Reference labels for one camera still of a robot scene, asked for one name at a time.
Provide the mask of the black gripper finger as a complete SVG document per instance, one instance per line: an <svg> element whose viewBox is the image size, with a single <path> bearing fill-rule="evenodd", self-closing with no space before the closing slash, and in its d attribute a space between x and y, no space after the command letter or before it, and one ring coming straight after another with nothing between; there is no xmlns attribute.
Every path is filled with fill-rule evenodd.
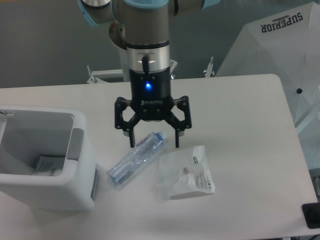
<svg viewBox="0 0 320 240"><path fill-rule="evenodd" d="M172 112L173 108L181 112L180 118ZM169 98L168 105L165 107L165 121L174 129L175 147L179 148L180 137L184 135L185 130L192 127L189 97L187 95L176 99Z"/></svg>
<svg viewBox="0 0 320 240"><path fill-rule="evenodd" d="M137 117L134 114L129 121L124 119L124 111L131 107L131 101L118 97L114 103L114 127L122 130L123 134L129 137L130 146L135 146L134 127L137 124Z"/></svg>

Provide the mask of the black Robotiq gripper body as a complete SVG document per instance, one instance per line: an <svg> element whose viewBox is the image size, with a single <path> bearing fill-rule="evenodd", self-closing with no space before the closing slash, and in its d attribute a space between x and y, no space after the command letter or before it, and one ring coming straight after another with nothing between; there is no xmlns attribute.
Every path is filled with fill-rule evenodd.
<svg viewBox="0 0 320 240"><path fill-rule="evenodd" d="M131 95L130 107L143 121L162 121L173 107L170 68L162 71L129 71Z"/></svg>

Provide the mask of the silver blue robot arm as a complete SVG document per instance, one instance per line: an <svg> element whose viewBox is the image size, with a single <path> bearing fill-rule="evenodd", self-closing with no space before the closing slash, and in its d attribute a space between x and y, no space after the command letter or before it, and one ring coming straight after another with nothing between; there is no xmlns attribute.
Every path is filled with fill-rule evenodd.
<svg viewBox="0 0 320 240"><path fill-rule="evenodd" d="M78 7L90 26L109 23L113 43L127 53L131 99L118 97L114 122L135 145L139 121L165 121L179 138L192 127L189 98L171 94L169 19L203 10L214 0L80 0Z"/></svg>

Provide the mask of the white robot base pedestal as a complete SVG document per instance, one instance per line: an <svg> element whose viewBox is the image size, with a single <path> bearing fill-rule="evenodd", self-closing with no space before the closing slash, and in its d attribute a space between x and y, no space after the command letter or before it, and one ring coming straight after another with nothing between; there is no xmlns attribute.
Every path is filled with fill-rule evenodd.
<svg viewBox="0 0 320 240"><path fill-rule="evenodd" d="M120 58L120 63L121 63L123 81L124 82L130 82L128 53L123 48L119 48L118 52L119 52L119 58Z"/></svg>

